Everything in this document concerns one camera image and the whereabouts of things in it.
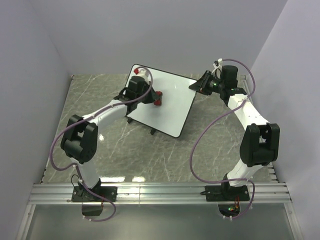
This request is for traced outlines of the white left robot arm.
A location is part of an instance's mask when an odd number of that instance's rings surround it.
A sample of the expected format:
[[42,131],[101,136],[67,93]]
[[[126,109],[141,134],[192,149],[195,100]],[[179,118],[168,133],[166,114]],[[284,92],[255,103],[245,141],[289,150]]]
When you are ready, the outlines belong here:
[[137,109],[138,104],[162,104],[163,93],[152,87],[146,74],[134,75],[113,100],[86,115],[73,115],[67,123],[60,148],[71,159],[79,177],[79,189],[89,201],[96,201],[103,193],[101,179],[92,162],[97,152],[99,129],[107,127]]

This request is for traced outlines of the white whiteboard with black frame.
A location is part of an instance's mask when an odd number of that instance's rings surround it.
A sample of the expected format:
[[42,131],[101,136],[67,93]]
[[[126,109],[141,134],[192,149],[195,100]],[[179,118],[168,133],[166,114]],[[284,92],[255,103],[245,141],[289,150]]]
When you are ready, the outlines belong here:
[[149,66],[147,68],[153,77],[153,89],[162,92],[161,105],[139,103],[127,117],[152,130],[178,138],[197,94],[189,89],[196,80]]

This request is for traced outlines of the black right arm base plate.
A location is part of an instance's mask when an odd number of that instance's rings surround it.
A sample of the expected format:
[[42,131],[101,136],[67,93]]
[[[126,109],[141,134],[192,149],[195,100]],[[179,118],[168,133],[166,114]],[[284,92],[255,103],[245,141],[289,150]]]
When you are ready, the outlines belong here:
[[228,183],[221,185],[207,185],[204,191],[200,193],[205,196],[207,202],[232,202],[235,200],[249,201],[248,187],[243,185],[239,187],[230,186]]

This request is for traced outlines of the red whiteboard eraser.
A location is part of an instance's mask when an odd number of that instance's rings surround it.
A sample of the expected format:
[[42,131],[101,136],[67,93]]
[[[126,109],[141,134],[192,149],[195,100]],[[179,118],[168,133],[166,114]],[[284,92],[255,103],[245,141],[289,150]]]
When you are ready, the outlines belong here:
[[163,93],[161,91],[156,91],[155,93],[157,95],[157,99],[153,102],[153,104],[155,106],[161,106]]

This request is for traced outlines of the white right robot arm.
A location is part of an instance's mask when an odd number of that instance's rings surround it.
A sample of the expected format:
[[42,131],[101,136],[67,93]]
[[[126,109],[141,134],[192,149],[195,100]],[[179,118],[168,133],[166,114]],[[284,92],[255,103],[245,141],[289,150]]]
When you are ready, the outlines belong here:
[[218,66],[207,70],[202,77],[189,86],[202,95],[219,94],[220,99],[235,114],[244,128],[239,148],[240,159],[235,167],[225,175],[220,193],[226,200],[238,195],[250,178],[262,167],[278,158],[280,127],[268,122],[249,100],[249,95],[238,87],[238,68],[233,65]]

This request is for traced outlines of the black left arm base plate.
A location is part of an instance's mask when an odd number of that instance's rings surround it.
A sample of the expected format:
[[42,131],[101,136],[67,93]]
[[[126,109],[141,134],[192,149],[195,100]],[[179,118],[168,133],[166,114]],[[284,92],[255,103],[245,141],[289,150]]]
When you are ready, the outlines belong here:
[[[115,202],[117,198],[118,188],[116,186],[100,186],[92,190],[96,195],[99,195],[111,202]],[[71,202],[73,203],[89,203],[101,202],[101,198],[89,193],[82,185],[73,188]]]

